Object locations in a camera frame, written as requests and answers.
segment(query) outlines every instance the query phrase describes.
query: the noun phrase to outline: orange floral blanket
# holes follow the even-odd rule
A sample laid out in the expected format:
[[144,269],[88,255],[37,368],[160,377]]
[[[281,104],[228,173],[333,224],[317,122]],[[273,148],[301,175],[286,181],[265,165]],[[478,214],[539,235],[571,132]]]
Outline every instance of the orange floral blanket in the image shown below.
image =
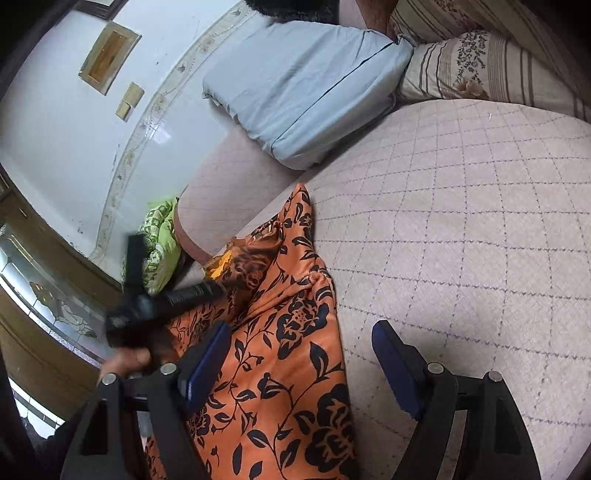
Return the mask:
[[[306,188],[230,249],[222,281],[236,287],[170,325],[179,355],[214,320],[233,326],[219,379],[189,421],[206,469],[213,480],[358,478],[335,291]],[[147,455],[152,478],[166,478],[154,439]]]

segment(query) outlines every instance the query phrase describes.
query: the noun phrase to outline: framed picture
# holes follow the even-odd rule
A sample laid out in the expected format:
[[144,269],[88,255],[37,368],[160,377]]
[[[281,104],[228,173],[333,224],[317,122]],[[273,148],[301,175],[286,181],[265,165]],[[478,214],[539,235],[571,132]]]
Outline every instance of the framed picture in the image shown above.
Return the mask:
[[93,2],[78,2],[76,9],[105,20],[113,20],[127,0],[94,0]]
[[82,64],[78,76],[103,95],[141,35],[113,21],[107,22],[92,50]]

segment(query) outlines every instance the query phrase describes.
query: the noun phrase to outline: metal screw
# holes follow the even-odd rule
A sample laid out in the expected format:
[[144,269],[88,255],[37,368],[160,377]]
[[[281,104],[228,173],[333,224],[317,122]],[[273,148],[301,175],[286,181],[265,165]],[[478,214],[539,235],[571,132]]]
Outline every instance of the metal screw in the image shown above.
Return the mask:
[[433,362],[427,365],[427,370],[429,370],[433,375],[440,375],[445,369],[443,368],[442,364]]
[[503,381],[503,376],[499,372],[496,372],[494,370],[491,370],[490,372],[488,372],[488,378],[490,378],[493,382],[502,382]]
[[103,382],[103,385],[111,385],[115,383],[115,380],[117,380],[117,375],[106,374],[101,381]]
[[177,370],[176,364],[164,364],[160,367],[160,372],[163,375],[172,375]]

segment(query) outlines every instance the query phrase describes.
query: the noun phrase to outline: hand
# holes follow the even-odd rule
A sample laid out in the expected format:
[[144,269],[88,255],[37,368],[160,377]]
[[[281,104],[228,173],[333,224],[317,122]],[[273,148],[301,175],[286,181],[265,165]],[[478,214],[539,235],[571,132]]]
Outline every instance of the hand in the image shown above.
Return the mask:
[[151,355],[147,348],[118,348],[115,356],[107,360],[100,369],[99,380],[106,374],[114,373],[121,378],[141,372],[150,364]]

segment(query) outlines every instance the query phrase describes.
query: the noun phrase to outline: green patterned cloth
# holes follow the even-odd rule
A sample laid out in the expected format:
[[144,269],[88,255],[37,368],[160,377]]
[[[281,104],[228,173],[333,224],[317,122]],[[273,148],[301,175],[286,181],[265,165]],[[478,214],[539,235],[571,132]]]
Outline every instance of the green patterned cloth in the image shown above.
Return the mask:
[[[159,293],[173,276],[181,248],[174,237],[174,208],[177,199],[154,206],[139,229],[144,234],[148,258],[144,261],[144,287],[150,295]],[[122,267],[125,278],[125,259]]]

